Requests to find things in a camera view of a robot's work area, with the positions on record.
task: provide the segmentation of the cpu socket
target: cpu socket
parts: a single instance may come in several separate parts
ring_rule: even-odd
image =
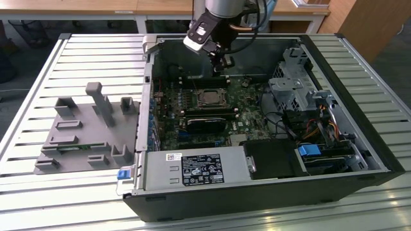
[[[198,106],[202,108],[227,107],[226,90],[198,90]]]

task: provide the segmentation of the power supply label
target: power supply label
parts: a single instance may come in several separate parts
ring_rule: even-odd
[[[182,156],[185,186],[225,183],[221,154]]]

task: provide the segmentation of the table leg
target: table leg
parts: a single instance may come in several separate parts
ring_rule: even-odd
[[[309,28],[307,28],[307,34],[317,34],[318,33],[321,26],[322,26],[322,23],[323,23],[323,20],[325,20],[323,15],[319,15],[314,18],[314,20],[310,22],[310,25],[309,25]]]
[[[137,15],[137,24],[138,24],[139,34],[147,34],[146,21],[147,21],[146,15]]]

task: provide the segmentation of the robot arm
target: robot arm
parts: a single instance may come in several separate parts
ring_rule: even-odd
[[[261,8],[258,4],[253,4],[247,0],[206,0],[206,12],[198,18],[189,34],[185,38],[186,46],[197,53],[206,51],[214,73],[219,73],[227,68],[234,67],[234,59],[231,53],[241,49],[231,49],[231,43],[237,39],[239,32],[254,31],[255,36],[258,29],[266,23],[267,19],[267,1],[265,3],[265,19],[261,21]],[[275,0],[270,0],[274,9]],[[257,13],[258,23],[255,27],[242,27],[241,22],[245,15]]]

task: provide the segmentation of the aluminum slatted table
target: aluminum slatted table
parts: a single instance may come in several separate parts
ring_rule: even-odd
[[[87,82],[141,100],[143,35],[61,39],[0,143],[0,230],[383,230],[411,226],[411,112],[345,39],[311,36],[408,173],[335,203],[145,223],[117,194],[117,170],[34,175],[57,98],[91,103]],[[327,83],[315,73],[323,88]],[[125,189],[133,188],[131,182]]]

